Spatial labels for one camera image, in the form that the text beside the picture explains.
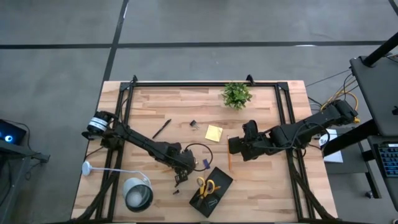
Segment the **yellow sticky note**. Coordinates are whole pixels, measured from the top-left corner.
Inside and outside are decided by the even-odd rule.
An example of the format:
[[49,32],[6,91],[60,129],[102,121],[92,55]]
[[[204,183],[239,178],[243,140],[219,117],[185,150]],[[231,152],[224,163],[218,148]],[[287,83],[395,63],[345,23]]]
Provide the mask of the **yellow sticky note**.
[[206,139],[215,141],[215,142],[219,142],[221,139],[221,133],[223,132],[222,128],[213,126],[213,125],[209,125],[207,132],[206,132]]

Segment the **white lamp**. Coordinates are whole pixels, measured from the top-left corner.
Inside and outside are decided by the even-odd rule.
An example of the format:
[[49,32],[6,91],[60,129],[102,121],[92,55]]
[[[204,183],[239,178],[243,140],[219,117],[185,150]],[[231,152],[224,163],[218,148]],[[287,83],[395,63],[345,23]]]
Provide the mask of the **white lamp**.
[[153,199],[154,193],[152,191],[152,185],[149,178],[140,171],[134,170],[121,170],[121,169],[110,169],[110,168],[97,168],[92,167],[88,161],[85,161],[81,166],[81,173],[84,176],[88,176],[92,170],[110,170],[116,172],[128,172],[133,174],[141,174],[144,179],[133,177],[127,179],[123,185],[123,197],[127,208],[132,212],[142,212],[147,209]]

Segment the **small green plant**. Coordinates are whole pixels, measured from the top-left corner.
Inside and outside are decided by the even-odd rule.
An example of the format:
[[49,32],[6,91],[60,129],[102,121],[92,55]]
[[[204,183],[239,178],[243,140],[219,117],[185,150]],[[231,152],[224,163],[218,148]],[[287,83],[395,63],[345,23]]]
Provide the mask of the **small green plant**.
[[244,104],[250,101],[252,97],[248,87],[243,83],[228,83],[225,85],[223,91],[224,93],[221,95],[224,98],[225,106],[229,106],[236,110],[246,107]]

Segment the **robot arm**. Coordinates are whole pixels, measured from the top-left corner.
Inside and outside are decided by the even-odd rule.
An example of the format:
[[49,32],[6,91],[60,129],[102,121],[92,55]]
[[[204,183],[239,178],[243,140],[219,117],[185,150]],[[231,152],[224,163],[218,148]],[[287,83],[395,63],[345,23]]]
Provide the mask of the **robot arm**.
[[331,125],[350,124],[357,112],[343,100],[336,100],[324,110],[295,124],[282,124],[259,133],[255,121],[243,125],[244,137],[229,139],[229,152],[241,153],[244,161],[257,159],[267,154],[271,156],[284,149],[304,148],[312,136]]
[[182,150],[181,144],[155,142],[119,122],[115,114],[97,111],[82,135],[88,140],[101,138],[101,145],[110,147],[113,142],[125,140],[147,151],[156,161],[161,162],[178,174],[176,181],[182,182],[195,169],[195,157],[189,149]]

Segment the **butcher block tabletop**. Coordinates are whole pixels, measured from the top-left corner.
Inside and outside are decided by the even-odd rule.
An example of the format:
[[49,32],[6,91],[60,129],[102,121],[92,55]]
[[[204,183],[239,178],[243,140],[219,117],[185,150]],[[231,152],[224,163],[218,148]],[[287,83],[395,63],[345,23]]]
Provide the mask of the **butcher block tabletop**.
[[[303,81],[286,81],[296,121],[312,115]],[[121,82],[105,82],[99,99],[98,110],[114,113]],[[152,182],[154,199],[145,211],[133,213],[127,209],[122,196],[123,183],[140,175],[121,173],[114,222],[294,222],[297,221],[287,159],[284,151],[273,156],[262,155],[256,160],[243,162],[240,154],[231,156],[232,169],[228,169],[227,137],[243,137],[242,124],[253,119],[259,131],[280,125],[279,112],[272,87],[249,87],[253,95],[246,108],[236,111],[223,103],[223,87],[135,87],[129,116],[130,127],[151,138],[168,120],[170,124],[156,137],[155,141],[180,142],[182,148],[191,143],[206,144],[213,151],[211,169],[192,172],[186,182],[175,188],[175,172],[156,162],[148,153],[128,142],[124,147],[121,168],[139,170]],[[289,122],[287,106],[281,91],[285,117]],[[195,120],[198,129],[190,126]],[[220,142],[205,139],[209,125],[223,128]],[[100,141],[91,141],[87,154],[100,147]],[[203,168],[202,160],[210,160],[210,153],[203,146],[192,146],[198,169]],[[93,167],[104,167],[106,149],[100,150],[87,161]],[[326,174],[321,151],[308,147],[304,157],[311,191],[333,216],[337,216],[335,203]],[[197,177],[207,178],[214,167],[220,168],[233,178],[232,184],[209,218],[194,209],[189,200],[197,191]],[[101,185],[103,173],[93,171],[81,176],[72,218],[81,215],[93,201]],[[105,198],[103,216],[108,211],[110,190]],[[303,193],[300,191],[302,208],[306,213]]]

